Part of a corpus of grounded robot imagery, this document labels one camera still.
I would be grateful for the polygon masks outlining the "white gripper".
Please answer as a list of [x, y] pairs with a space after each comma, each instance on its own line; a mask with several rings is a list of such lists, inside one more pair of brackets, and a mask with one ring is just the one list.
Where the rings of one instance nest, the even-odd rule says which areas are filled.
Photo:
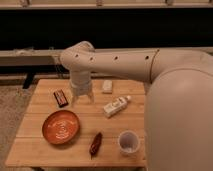
[[86, 83], [81, 85], [70, 83], [70, 87], [72, 90], [72, 94], [74, 95], [71, 98], [71, 105], [75, 104], [76, 96], [82, 96], [82, 95], [87, 95], [90, 102], [94, 103], [94, 95], [93, 93], [92, 94], [90, 93], [92, 91], [92, 83]]

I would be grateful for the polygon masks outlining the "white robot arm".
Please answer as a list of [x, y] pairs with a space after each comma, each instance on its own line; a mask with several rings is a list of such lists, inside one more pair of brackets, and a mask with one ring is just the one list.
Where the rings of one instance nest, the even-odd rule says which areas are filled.
[[92, 93], [90, 73], [142, 81], [148, 171], [213, 171], [213, 55], [196, 50], [62, 51], [74, 97]]

